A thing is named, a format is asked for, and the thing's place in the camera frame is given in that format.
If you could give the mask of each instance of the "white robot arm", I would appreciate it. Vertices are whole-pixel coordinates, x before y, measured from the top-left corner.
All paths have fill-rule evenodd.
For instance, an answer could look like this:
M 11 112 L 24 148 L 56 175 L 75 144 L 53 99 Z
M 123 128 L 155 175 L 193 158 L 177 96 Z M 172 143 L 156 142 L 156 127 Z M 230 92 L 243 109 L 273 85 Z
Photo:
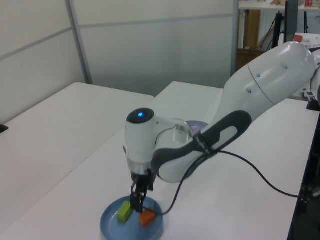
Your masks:
M 305 84 L 310 83 L 319 100 L 319 63 L 320 59 L 297 42 L 266 52 L 228 80 L 214 119 L 194 136 L 183 120 L 162 117 L 148 108 L 133 111 L 125 124 L 125 151 L 134 181 L 131 206 L 142 212 L 156 176 L 169 183 L 180 182 L 198 158 L 206 156 L 197 161 L 189 175 L 241 136 L 265 111 Z

